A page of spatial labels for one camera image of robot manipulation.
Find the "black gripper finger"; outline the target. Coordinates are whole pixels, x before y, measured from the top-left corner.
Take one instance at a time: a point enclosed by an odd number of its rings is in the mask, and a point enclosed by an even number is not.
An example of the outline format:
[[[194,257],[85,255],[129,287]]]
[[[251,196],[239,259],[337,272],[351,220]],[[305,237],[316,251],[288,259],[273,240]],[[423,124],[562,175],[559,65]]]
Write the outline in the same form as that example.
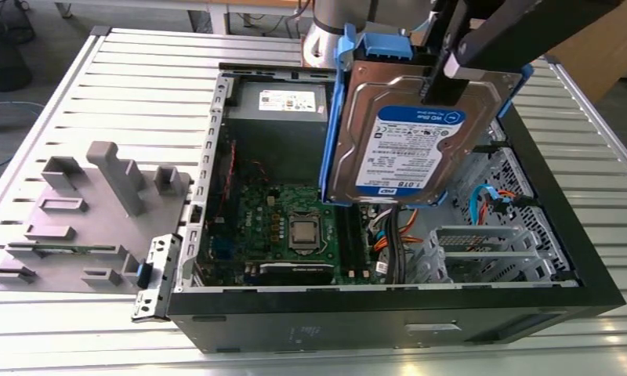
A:
[[[436,64],[421,102],[454,105],[467,82],[460,72],[518,73],[535,58],[615,10],[620,1],[432,1],[425,50]]]

